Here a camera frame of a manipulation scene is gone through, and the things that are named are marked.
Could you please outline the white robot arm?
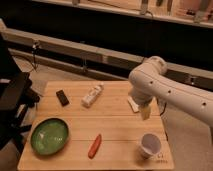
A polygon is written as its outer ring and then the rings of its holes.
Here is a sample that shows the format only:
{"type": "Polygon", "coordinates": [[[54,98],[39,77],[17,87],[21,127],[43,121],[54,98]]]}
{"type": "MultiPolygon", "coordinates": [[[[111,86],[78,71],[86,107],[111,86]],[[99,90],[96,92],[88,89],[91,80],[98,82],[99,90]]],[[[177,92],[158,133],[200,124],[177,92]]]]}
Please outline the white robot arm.
{"type": "Polygon", "coordinates": [[[213,127],[213,92],[168,79],[166,71],[167,63],[152,56],[130,72],[130,95],[135,103],[143,106],[153,97],[161,98],[213,127]]]}

